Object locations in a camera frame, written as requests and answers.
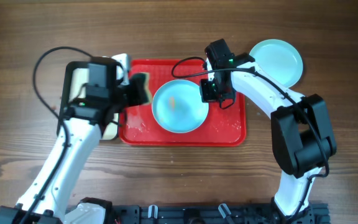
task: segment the wooden surface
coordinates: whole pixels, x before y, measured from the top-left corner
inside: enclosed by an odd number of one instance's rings
[[[331,175],[310,199],[329,204],[333,223],[358,223],[358,1],[0,1],[0,205],[13,206],[36,177],[54,141],[56,121],[30,81],[46,50],[70,45],[94,55],[137,58],[203,56],[225,38],[235,54],[265,39],[301,53],[305,73],[293,87],[327,102],[337,154]],[[39,88],[59,105],[73,52],[47,57]],[[104,142],[94,150],[71,195],[115,205],[268,202],[280,169],[270,121],[247,101],[246,141],[232,148],[130,147]]]

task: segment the light blue plate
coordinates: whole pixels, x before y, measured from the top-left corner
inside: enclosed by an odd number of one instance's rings
[[[249,55],[260,67],[285,87],[295,85],[302,76],[303,62],[299,52],[282,40],[264,40]]]
[[[201,101],[200,87],[188,80],[173,80],[154,95],[152,111],[158,124],[173,133],[198,128],[208,115],[209,106]]]

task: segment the red tray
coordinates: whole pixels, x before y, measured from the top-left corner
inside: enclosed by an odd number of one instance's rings
[[[150,73],[149,88],[155,92],[173,80],[171,69],[178,60],[134,60],[129,76],[139,72]],[[187,61],[175,69],[177,75],[202,72],[201,61]],[[187,78],[200,84],[207,75]],[[119,129],[119,137],[128,144],[141,146],[238,146],[246,138],[246,108],[244,96],[230,108],[222,110],[219,103],[210,103],[204,123],[194,131],[175,134],[161,128],[152,113],[152,106],[134,106],[127,109],[127,122]]]

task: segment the blue plate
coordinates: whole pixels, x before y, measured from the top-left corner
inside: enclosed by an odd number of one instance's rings
[[[249,52],[271,77],[289,88],[302,76],[303,62],[299,52],[282,40],[264,40]]]
[[[188,80],[173,80],[154,95],[152,111],[158,124],[173,133],[198,128],[208,115],[209,106],[201,101],[200,87]]]

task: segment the wood grain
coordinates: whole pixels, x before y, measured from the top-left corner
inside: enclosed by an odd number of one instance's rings
[[[294,86],[328,104],[338,144],[331,175],[311,200],[328,203],[333,223],[358,223],[358,1],[0,1],[0,205],[14,205],[55,141],[56,121],[36,99],[31,71],[46,50],[70,45],[94,55],[133,58],[203,56],[225,38],[234,53],[282,39],[301,53]],[[38,83],[59,105],[65,65],[84,59],[57,52]],[[103,142],[81,173],[70,203],[99,197],[115,205],[268,202],[280,169],[270,121],[247,101],[246,141],[239,147],[130,147]]]

